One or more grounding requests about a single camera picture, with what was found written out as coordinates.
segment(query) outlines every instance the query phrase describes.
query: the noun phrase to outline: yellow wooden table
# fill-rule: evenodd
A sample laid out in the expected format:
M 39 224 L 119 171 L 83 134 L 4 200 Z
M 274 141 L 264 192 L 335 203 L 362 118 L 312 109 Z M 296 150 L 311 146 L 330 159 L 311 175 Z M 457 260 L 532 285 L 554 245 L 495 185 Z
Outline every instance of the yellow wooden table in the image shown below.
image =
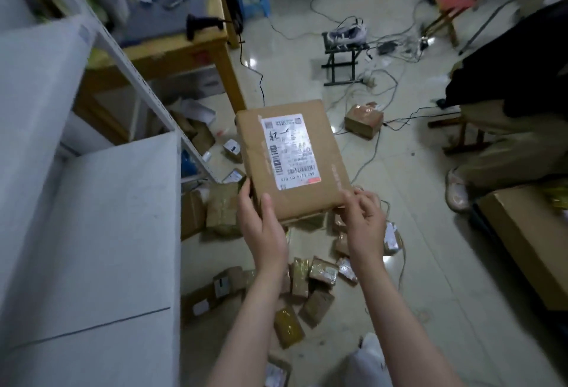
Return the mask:
M 209 16 L 230 20 L 225 0 L 207 0 Z M 159 79 L 198 67 L 215 64 L 227 96 L 235 112 L 246 109 L 243 94 L 238 86 L 227 43 L 238 48 L 238 39 L 232 24 L 225 24 L 223 30 L 207 28 L 195 33 L 189 42 L 185 34 L 161 37 L 127 47 L 124 52 L 146 79 Z M 89 61 L 75 106 L 75 114 L 93 126 L 112 143 L 119 145 L 128 141 L 128 131 L 98 104 L 93 95 L 102 91 L 127 85 L 110 57 L 96 50 Z

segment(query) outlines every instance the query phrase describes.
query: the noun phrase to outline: hand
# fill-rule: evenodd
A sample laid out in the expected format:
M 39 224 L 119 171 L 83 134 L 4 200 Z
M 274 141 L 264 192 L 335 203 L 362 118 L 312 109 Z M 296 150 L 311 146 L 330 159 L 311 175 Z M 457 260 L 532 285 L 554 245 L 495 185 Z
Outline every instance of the hand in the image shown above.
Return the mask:
M 359 188 L 354 194 L 343 190 L 344 211 L 341 218 L 347 225 L 347 242 L 351 264 L 356 275 L 368 263 L 384 267 L 383 254 L 386 216 L 380 208 L 379 197 Z
M 276 271 L 279 277 L 288 266 L 288 241 L 284 229 L 276 219 L 272 199 L 267 193 L 261 197 L 262 219 L 254 209 L 251 181 L 247 178 L 238 194 L 238 224 L 251 250 L 258 273 Z

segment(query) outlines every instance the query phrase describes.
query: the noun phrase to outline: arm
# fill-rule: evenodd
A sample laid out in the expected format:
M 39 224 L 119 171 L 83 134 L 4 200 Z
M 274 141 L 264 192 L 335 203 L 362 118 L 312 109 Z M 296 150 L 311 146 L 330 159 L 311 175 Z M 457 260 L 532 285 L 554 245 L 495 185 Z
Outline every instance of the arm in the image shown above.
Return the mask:
M 351 266 L 361 283 L 393 385 L 463 387 L 388 277 L 382 258 L 386 218 L 377 195 L 355 189 L 354 196 L 345 192 L 344 198 Z
M 262 220 L 254 210 L 247 179 L 238 195 L 238 223 L 257 275 L 209 376 L 207 387 L 262 387 L 276 302 L 288 267 L 288 241 L 272 201 L 262 195 Z

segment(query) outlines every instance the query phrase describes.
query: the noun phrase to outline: sneaker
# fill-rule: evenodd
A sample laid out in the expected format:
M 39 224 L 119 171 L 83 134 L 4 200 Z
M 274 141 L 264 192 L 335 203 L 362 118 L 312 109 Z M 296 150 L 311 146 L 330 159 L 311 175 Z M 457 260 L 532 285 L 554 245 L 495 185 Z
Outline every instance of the sneaker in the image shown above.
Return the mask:
M 458 214 L 468 212 L 471 208 L 465 181 L 456 174 L 456 169 L 451 169 L 446 175 L 446 203 Z

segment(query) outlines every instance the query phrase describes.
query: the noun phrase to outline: shelf panel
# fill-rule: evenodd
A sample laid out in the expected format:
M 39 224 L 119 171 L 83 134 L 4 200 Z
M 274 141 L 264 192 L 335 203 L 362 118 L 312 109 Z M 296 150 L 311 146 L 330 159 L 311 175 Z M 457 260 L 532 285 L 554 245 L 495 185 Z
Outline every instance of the shelf panel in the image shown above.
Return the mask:
M 0 309 L 95 39 L 87 16 L 0 35 Z
M 174 132 L 68 161 L 10 346 L 176 309 L 180 187 Z
M 18 349 L 6 357 L 0 383 L 173 387 L 179 373 L 174 324 L 173 311 L 165 310 Z

